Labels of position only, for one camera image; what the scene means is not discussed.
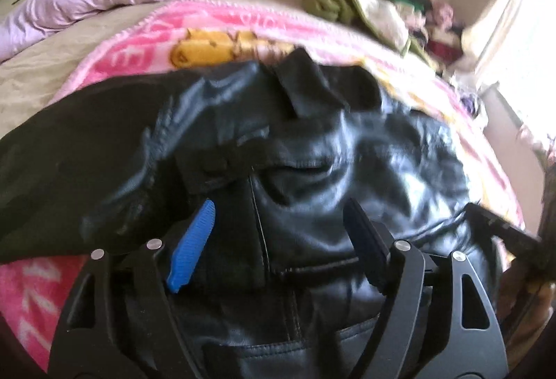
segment jacket pocket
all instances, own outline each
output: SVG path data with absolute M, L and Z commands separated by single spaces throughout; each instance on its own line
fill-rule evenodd
M 275 268 L 269 264 L 265 238 L 285 237 L 286 207 L 296 204 L 286 203 L 273 224 L 263 221 L 261 214 L 268 212 L 270 203 L 260 199 L 260 176 L 289 171 L 300 186 L 315 190 L 307 179 L 321 182 L 322 174 L 353 160 L 341 129 L 344 124 L 344 114 L 338 113 L 319 121 L 279 124 L 210 149 L 176 152 L 190 198 L 209 198 L 216 206 L 215 227 L 197 266 L 195 283 L 214 291 L 258 289 L 266 284 Z M 351 250 L 347 235 L 341 237 Z
M 211 377 L 229 379 L 338 379 L 348 377 L 369 341 L 375 319 L 314 341 L 257 346 L 204 346 Z

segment beige bedsheet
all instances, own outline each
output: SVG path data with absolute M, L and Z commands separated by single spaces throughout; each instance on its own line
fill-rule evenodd
M 80 61 L 100 42 L 134 25 L 160 3 L 95 15 L 0 65 L 0 137 L 44 108 Z

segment pile of clothes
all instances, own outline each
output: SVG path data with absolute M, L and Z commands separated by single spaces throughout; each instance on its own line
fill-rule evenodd
M 463 56 L 463 25 L 454 18 L 454 9 L 438 0 L 389 0 L 396 7 L 413 37 L 440 63 L 439 71 Z
M 302 6 L 308 13 L 329 22 L 360 25 L 401 56 L 412 51 L 433 69 L 437 68 L 437 64 L 411 35 L 395 6 L 389 1 L 302 0 Z

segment bed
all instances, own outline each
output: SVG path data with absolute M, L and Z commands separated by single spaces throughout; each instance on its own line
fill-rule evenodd
M 232 42 L 248 31 L 272 44 L 304 47 L 322 63 L 365 67 L 393 97 L 446 122 L 459 140 L 458 155 L 475 199 L 523 225 L 507 176 L 452 89 L 415 55 L 401 58 L 353 28 L 309 16 L 301 0 L 149 3 L 83 20 L 0 65 L 0 138 L 50 102 L 97 81 L 171 70 L 164 58 L 192 30 L 227 33 Z M 138 39 L 143 39 L 140 52 Z M 0 363 L 8 364 L 4 357 L 22 359 L 9 377 L 16 372 L 45 377 L 41 369 L 48 365 L 57 318 L 83 262 L 83 257 L 37 258 L 0 267 L 0 283 L 10 283 L 0 289 L 0 334 L 5 334 Z

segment white curtain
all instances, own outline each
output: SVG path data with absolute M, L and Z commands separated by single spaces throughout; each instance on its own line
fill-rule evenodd
M 466 84 L 480 89 L 500 79 L 489 71 L 489 66 L 512 30 L 523 2 L 524 0 L 490 0 L 479 20 L 464 30 L 461 37 L 464 57 L 452 68 L 466 73 Z
M 519 137 L 544 166 L 556 163 L 556 0 L 492 0 L 462 45 L 466 84 L 498 83 L 523 121 Z

